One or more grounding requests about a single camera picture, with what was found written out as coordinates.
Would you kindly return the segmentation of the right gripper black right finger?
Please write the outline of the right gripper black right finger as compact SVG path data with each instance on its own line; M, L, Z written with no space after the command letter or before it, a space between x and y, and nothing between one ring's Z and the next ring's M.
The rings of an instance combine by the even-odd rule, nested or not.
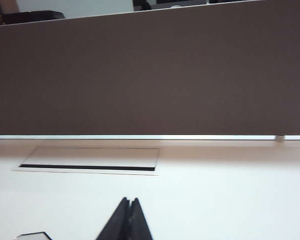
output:
M135 198L128 206L124 239L153 240L138 198Z

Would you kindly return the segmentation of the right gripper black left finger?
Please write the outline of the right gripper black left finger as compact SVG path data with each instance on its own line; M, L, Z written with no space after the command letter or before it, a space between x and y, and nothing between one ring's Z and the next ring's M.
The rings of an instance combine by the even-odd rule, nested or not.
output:
M123 240L125 238L129 208L130 201L123 197L96 239Z

